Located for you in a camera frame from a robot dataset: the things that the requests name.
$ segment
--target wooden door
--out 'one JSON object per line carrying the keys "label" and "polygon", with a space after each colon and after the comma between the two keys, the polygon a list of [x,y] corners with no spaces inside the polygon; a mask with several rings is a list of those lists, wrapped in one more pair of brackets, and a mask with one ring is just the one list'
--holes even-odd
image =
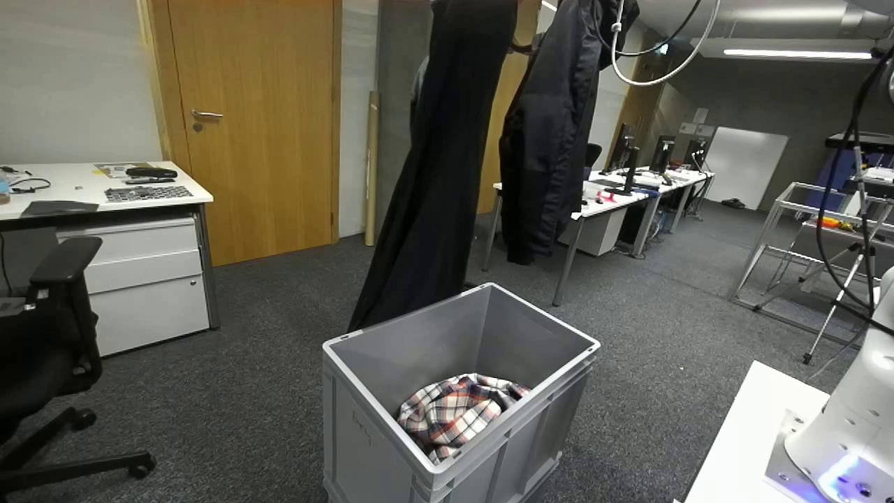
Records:
{"label": "wooden door", "polygon": [[165,151],[213,194],[213,260],[334,240],[338,0],[146,0]]}
{"label": "wooden door", "polygon": [[[514,22],[514,41],[516,45],[533,45],[537,36],[537,17],[541,3],[540,0],[520,0],[516,6],[516,22]],[[486,151],[482,151],[482,166],[481,166],[481,192],[477,192],[477,211],[493,210],[493,180],[500,180],[500,140],[502,140],[502,123],[509,115],[509,106],[514,95],[520,91],[526,73],[528,73],[530,56],[509,49],[502,59],[493,102],[491,102],[491,120],[486,130]]]}

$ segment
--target cable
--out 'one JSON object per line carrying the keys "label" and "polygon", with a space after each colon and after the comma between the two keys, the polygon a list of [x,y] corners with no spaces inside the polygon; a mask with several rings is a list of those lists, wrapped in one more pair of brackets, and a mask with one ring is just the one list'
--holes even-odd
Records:
{"label": "cable", "polygon": [[7,267],[5,267],[5,233],[3,231],[0,231],[0,271],[3,271],[5,292],[11,295],[11,278],[7,278]]}
{"label": "cable", "polygon": [[[843,303],[843,302],[836,302],[841,309],[847,309],[847,313],[854,313],[857,319],[864,319],[864,321],[868,321],[871,326],[876,326],[876,328],[883,328],[883,331],[889,331],[889,335],[894,335],[894,328],[892,326],[883,326],[883,324],[876,324],[873,319],[871,319],[871,313],[873,313],[873,277],[871,277],[871,267],[865,271],[868,277],[868,302],[864,302],[861,295],[854,295],[843,282],[841,282],[841,277],[836,274],[836,267],[833,267],[833,261],[830,261],[830,256],[827,256],[827,249],[824,249],[824,226],[820,226],[820,219],[824,219],[824,211],[827,211],[827,200],[830,200],[830,192],[833,192],[833,185],[836,185],[836,172],[838,172],[838,162],[841,162],[841,152],[850,148],[850,144],[861,144],[861,115],[864,115],[864,106],[865,106],[865,97],[868,97],[868,90],[876,83],[876,78],[880,78],[880,73],[883,73],[883,67],[889,63],[894,59],[894,48],[873,63],[873,69],[868,73],[868,78],[864,80],[864,87],[861,87],[861,91],[857,91],[857,97],[854,97],[854,106],[852,106],[852,115],[850,115],[850,123],[847,123],[847,130],[843,130],[843,137],[841,137],[841,144],[836,148],[836,155],[833,155],[833,166],[830,166],[830,176],[827,176],[827,187],[824,187],[824,192],[820,192],[820,200],[819,200],[819,219],[815,219],[815,249],[819,249],[819,256],[820,256],[820,261],[824,261],[824,267],[827,267],[827,274],[833,277],[833,282],[850,295],[850,298],[854,298],[864,309],[868,309],[868,313],[857,313],[854,306],[850,306],[850,303]],[[868,236],[868,214],[865,214],[865,199],[861,200],[861,218],[864,218],[864,254],[871,254],[871,236]]]}
{"label": "cable", "polygon": [[48,187],[53,187],[53,180],[42,178],[42,176],[28,176],[28,178],[11,180],[11,189],[16,189],[16,192],[39,192],[39,189],[48,189]]}
{"label": "cable", "polygon": [[676,36],[693,22],[693,17],[695,17],[695,11],[702,7],[702,3],[703,3],[703,0],[695,0],[695,3],[693,3],[690,13],[676,24],[676,29],[674,29],[669,36],[653,41],[648,49],[616,49],[616,56],[622,56],[622,59],[636,59],[636,56],[655,52],[655,49],[664,48],[664,45],[674,45]]}
{"label": "cable", "polygon": [[693,63],[693,59],[697,56],[702,45],[707,41],[707,36],[711,32],[711,28],[714,28],[714,22],[720,17],[724,0],[714,0],[714,11],[711,11],[702,39],[695,41],[693,52],[678,67],[674,67],[669,73],[664,73],[661,78],[653,78],[653,80],[633,80],[633,78],[622,74],[622,69],[616,67],[616,41],[621,41],[621,29],[622,29],[622,7],[626,7],[626,0],[621,0],[616,22],[612,28],[615,29],[615,36],[612,36],[612,69],[628,87],[658,87],[658,83],[676,78],[685,67]]}

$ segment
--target chair armrest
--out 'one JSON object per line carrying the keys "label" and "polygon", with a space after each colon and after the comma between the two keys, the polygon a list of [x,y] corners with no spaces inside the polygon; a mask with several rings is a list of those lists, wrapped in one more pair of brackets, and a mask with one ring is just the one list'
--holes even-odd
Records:
{"label": "chair armrest", "polygon": [[58,282],[73,282],[84,274],[88,260],[101,252],[104,240],[101,236],[69,236],[62,246],[51,252],[32,271],[31,282],[32,284],[58,284]]}

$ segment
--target ceiling light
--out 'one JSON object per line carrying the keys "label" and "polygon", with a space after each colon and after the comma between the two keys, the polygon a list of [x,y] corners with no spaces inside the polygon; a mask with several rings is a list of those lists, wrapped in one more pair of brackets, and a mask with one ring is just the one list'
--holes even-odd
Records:
{"label": "ceiling light", "polygon": [[843,17],[847,6],[830,6],[830,7],[728,7],[724,11],[724,20],[734,22],[838,22]]}
{"label": "ceiling light", "polygon": [[728,59],[838,59],[838,60],[868,60],[868,49],[763,49],[763,48],[725,48]]}

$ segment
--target hanging clothing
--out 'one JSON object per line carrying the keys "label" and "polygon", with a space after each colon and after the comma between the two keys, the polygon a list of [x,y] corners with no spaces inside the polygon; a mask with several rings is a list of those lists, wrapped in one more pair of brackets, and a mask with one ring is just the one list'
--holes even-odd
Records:
{"label": "hanging clothing", "polygon": [[398,405],[397,421],[415,437],[429,460],[442,463],[461,453],[496,416],[520,401],[528,389],[486,377],[458,373],[419,389]]}
{"label": "hanging clothing", "polygon": [[[626,11],[626,22],[639,13],[633,0]],[[569,211],[580,210],[598,69],[612,63],[615,20],[616,0],[560,0],[505,115],[500,171],[512,261],[553,254]]]}
{"label": "hanging clothing", "polygon": [[352,328],[454,295],[475,229],[481,162],[516,0],[432,0],[429,56]]}

